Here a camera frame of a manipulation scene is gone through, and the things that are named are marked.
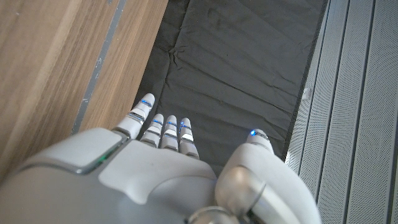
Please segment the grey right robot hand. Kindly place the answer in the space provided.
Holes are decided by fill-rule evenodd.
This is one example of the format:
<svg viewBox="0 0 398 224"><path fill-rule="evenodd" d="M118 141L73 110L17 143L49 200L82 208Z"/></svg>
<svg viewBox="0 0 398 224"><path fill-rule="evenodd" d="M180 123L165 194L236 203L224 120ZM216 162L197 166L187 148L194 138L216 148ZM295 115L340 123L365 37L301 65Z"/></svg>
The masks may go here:
<svg viewBox="0 0 398 224"><path fill-rule="evenodd" d="M220 174L187 118L154 116L146 94L113 129L75 134L1 184L2 223L320 223L302 179L253 129Z"/></svg>

